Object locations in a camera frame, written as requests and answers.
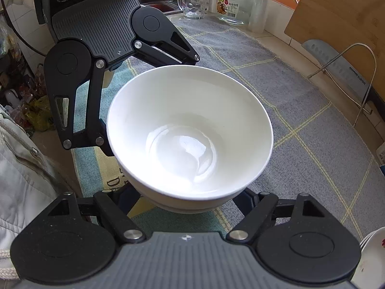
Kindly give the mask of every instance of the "silver screw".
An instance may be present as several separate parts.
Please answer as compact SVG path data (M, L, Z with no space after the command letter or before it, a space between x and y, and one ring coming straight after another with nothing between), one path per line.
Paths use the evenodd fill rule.
M130 229L124 232L124 237L130 240L137 240L143 236L143 233L138 229Z
M102 59L99 59L96 61L96 67L97 68L103 68L104 67L104 61Z
M71 148L71 145L72 145L72 142L71 142L71 140L64 140L64 142L63 142L63 147L65 148L65 149L70 149Z
M234 240L245 240L249 234L243 230L233 230L230 232L229 236Z
M140 41L135 41L134 46L135 48L140 49L142 47L142 43Z
M97 137L95 140L96 145L101 146L104 143L103 137Z

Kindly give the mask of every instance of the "black cable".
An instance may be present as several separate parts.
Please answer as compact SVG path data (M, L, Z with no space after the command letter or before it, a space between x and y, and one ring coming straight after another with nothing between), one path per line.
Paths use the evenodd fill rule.
M9 14L6 10L6 6L5 6L5 3L4 3L4 0L1 0L1 5L3 6L3 10L4 10L4 16L5 16L5 19L7 21L7 24L11 27L11 29L13 30L13 32L16 34L16 36L18 36L18 38L27 46L29 47L32 51L36 52L37 54L40 54L41 56L45 57L45 54L40 52L39 50L36 50L33 46L29 45L24 39L22 36L20 36L20 34L17 32L17 30L15 29L14 25L12 24L11 22L11 19L9 18Z

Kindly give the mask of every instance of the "bowl rim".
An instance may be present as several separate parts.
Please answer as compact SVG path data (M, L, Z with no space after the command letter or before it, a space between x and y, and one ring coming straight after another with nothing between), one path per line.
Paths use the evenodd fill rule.
M257 102L259 103L259 105L262 107L263 111L264 111L264 114L266 115L267 119L268 119L268 123L269 123L269 127L270 127L270 133L271 133L271 144L270 144L270 150L269 150L269 155L267 157L267 160L265 162L265 164L263 165L263 167L259 170L258 173L256 173L252 179L250 179L250 181L243 185L242 187L238 187L238 188L235 188L231 191L226 191L226 192L222 192L220 194L208 194L208 195L205 195L204 197L187 197L187 196L184 196L183 194L175 194L175 193L170 193L168 191L165 191L165 190L162 190L162 189L159 189L157 188L156 186L153 186L145 181L143 181L142 179L140 179L139 177L137 177L137 175L135 173L133 173L128 167L126 164L124 164L120 159L119 157L116 155L116 151L114 149L114 146L111 142L111 138L110 138L110 133L109 133L109 118L110 118L110 115L111 115L111 109L112 109L112 106L113 104L115 103L116 99L117 99L117 96L119 95L119 93L121 91L124 90L124 88L126 86L128 86L131 82L133 81L137 81L139 76L142 76L143 74L146 74L146 73L153 73L155 70L159 70L159 69L168 69L168 68L183 68L183 69L186 69L186 68L191 68L191 69L194 69L194 68L199 68L199 69L203 69L203 70L208 70L209 72L214 72L214 73L219 73L221 74L222 76L225 76L229 79L231 79L232 81L236 82L237 84L239 84L240 86L242 86L245 90L247 90L247 92L252 96L254 97ZM202 67L202 66L196 66L196 65L166 65L166 66L161 66L161 67L155 67L155 68L152 68L150 70L146 70L145 72L143 73L140 73L139 75L136 75L135 77L133 77L131 80L129 80L127 83L125 83L120 89L119 91L115 94L114 98L112 99L112 102L109 106L109 109L108 109L108 114L107 114L107 137L108 137L108 141L109 141L109 144L110 144L110 147L111 147L111 150L116 158L116 160L119 162L119 164L121 166L123 166L123 168L130 174L131 177L133 177L134 179L136 179L138 182L140 182L141 184L143 184L144 186L148 187L149 189L151 190L154 190L156 191L157 193L160 193L162 195L165 195L165 196L168 196L168 197L172 197L172 198L177 198L177 199L181 199L181 200L189 200L189 201L208 201L208 200L216 200L216 199L221 199L221 198L225 198L227 196L231 196L241 190L244 190L249 184L251 184L255 179L257 179L261 173L265 170L267 164L269 163L270 161L270 158L271 158L271 153L273 151L273 145L274 145L274 133L273 133L273 126L271 125L271 120L270 120L270 117L269 115L267 114L266 112L266 109L264 108L263 104L261 103L261 101L259 101L259 99L246 87L244 86L243 84L241 84L240 82L238 82L237 80L235 80L234 78L224 74L224 73L221 73L219 71L216 71L216 70L213 70L213 69L210 69L210 68L207 68L207 67Z

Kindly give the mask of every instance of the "white bowl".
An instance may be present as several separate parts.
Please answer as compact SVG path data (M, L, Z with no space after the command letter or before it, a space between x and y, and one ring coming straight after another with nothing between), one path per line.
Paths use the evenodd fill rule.
M180 213L235 197L273 148L259 100L231 77L191 65L154 68L125 84L111 103L107 135L136 190Z
M366 242L352 283L361 289L378 289L385 283L385 227Z

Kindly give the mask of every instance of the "jar label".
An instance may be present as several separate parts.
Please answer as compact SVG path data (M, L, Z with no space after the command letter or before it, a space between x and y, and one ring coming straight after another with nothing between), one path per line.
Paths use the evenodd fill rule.
M239 3L234 0L217 0L217 12L228 17L236 18L239 10Z

